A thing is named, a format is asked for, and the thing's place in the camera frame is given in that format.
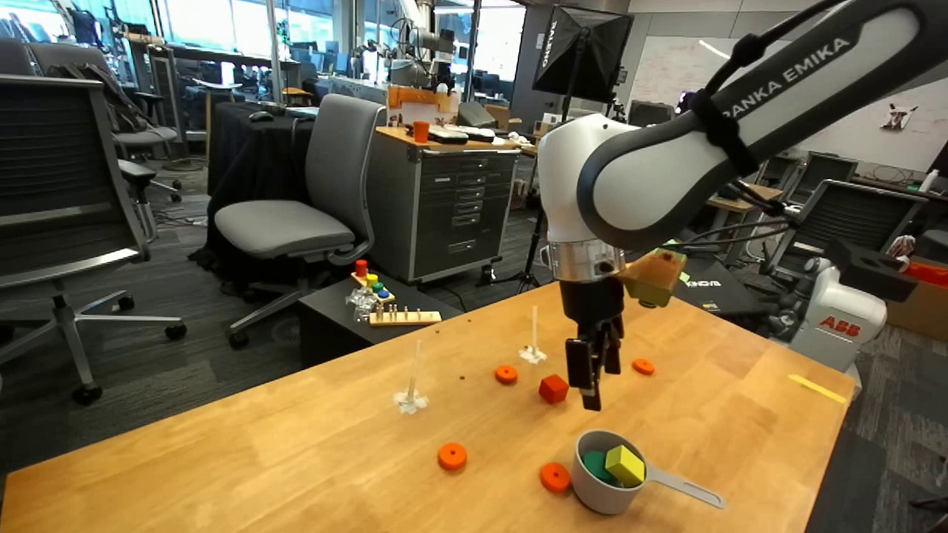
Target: green object in bowl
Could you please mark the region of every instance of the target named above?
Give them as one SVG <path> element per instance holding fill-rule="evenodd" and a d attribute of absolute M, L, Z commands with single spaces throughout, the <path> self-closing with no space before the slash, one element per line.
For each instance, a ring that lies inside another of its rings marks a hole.
<path fill-rule="evenodd" d="M 604 457 L 604 451 L 588 451 L 582 460 L 595 479 L 618 487 L 618 478 L 604 468 Z"/>

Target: black office chair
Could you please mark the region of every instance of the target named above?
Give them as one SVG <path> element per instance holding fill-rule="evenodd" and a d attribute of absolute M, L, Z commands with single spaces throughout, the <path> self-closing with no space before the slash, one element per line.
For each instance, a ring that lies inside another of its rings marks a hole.
<path fill-rule="evenodd" d="M 825 180 L 850 180 L 855 173 L 856 173 L 856 160 L 810 151 L 803 168 L 795 173 L 788 186 L 784 186 L 785 203 L 803 210 Z"/>
<path fill-rule="evenodd" d="M 144 259 L 121 189 L 102 83 L 52 78 L 0 78 L 0 290 L 53 284 L 47 321 L 4 318 L 13 325 L 39 325 L 0 346 L 0 365 L 27 355 L 59 331 L 81 373 L 77 402 L 95 402 L 102 388 L 87 362 L 81 325 L 167 325 L 167 339 L 187 334 L 181 318 L 95 314 L 133 299 L 116 290 L 76 308 L 65 279 Z"/>
<path fill-rule="evenodd" d="M 310 205 L 262 200 L 218 210 L 213 225 L 241 251 L 262 260 L 295 259 L 302 265 L 295 290 L 233 324 L 233 346 L 247 346 L 249 325 L 296 306 L 310 294 L 310 265 L 347 266 L 372 251 L 367 163 L 381 123 L 384 106 L 326 96 L 307 151 Z"/>
<path fill-rule="evenodd" d="M 883 251 L 923 210 L 924 197 L 880 189 L 855 180 L 822 180 L 773 256 L 772 269 L 800 275 L 813 259 L 822 259 L 832 240 Z"/>
<path fill-rule="evenodd" d="M 120 114 L 133 109 L 133 103 L 126 99 L 126 90 L 114 78 L 105 53 L 95 47 L 0 38 L 0 74 L 87 78 L 108 83 L 108 96 L 116 99 L 116 103 L 108 106 L 114 124 L 110 136 L 126 157 L 132 157 L 132 151 L 148 149 L 158 160 L 163 160 L 172 151 L 172 142 L 178 142 L 178 134 L 172 127 L 148 124 L 145 114 L 141 120 L 132 120 L 133 114 Z M 172 203 L 181 203 L 181 183 L 176 180 L 158 180 L 153 176 L 145 186 L 163 189 L 172 197 Z"/>

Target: gray carpet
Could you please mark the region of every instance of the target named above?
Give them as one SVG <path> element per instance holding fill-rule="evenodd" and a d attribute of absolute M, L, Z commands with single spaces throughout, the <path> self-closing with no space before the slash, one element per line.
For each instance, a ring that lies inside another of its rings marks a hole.
<path fill-rule="evenodd" d="M 190 197 L 185 205 L 161 205 L 161 240 L 153 245 L 148 265 L 127 265 L 68 284 L 77 303 L 114 288 L 133 288 L 136 311 L 185 314 L 187 340 L 170 345 L 163 331 L 148 330 L 89 331 L 95 376 L 105 386 L 95 407 L 71 402 L 68 391 L 77 376 L 59 340 L 4 367 L 0 494 L 7 472 L 307 367 L 296 355 L 296 318 L 276 318 L 255 330 L 252 345 L 241 352 L 228 346 L 227 324 L 252 306 L 224 294 L 210 272 L 187 260 L 204 244 L 204 203 Z M 502 279 L 523 272 L 530 231 L 535 214 L 517 210 L 505 231 Z M 529 288 L 520 282 L 481 288 L 477 282 L 481 272 L 468 272 L 424 290 L 455 308 L 481 308 Z M 46 311 L 47 303 L 37 296 L 37 290 L 4 294 L 0 311 Z M 907 505 L 948 497 L 948 351 L 886 331 L 865 351 L 864 379 L 865 391 L 835 444 L 810 530 L 927 530 L 936 512 Z"/>

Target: gray cabinet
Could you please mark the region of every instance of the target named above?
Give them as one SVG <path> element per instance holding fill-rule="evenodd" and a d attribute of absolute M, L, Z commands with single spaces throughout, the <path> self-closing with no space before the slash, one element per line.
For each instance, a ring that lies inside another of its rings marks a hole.
<path fill-rule="evenodd" d="M 481 269 L 502 251 L 520 149 L 418 145 L 381 127 L 372 160 L 372 259 L 403 282 Z"/>

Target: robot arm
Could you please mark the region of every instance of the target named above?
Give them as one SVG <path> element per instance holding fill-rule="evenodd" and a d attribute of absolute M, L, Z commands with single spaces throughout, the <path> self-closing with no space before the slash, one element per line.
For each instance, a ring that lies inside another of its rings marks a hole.
<path fill-rule="evenodd" d="M 712 103 L 735 123 L 747 154 L 769 160 L 948 60 L 945 34 L 945 0 L 844 0 Z M 624 339 L 627 256 L 672 240 L 732 177 L 739 167 L 698 114 L 647 131 L 588 115 L 544 139 L 551 269 L 578 324 L 567 352 L 588 408 L 598 408 L 598 371 L 621 367 L 618 351 L 603 346 Z"/>

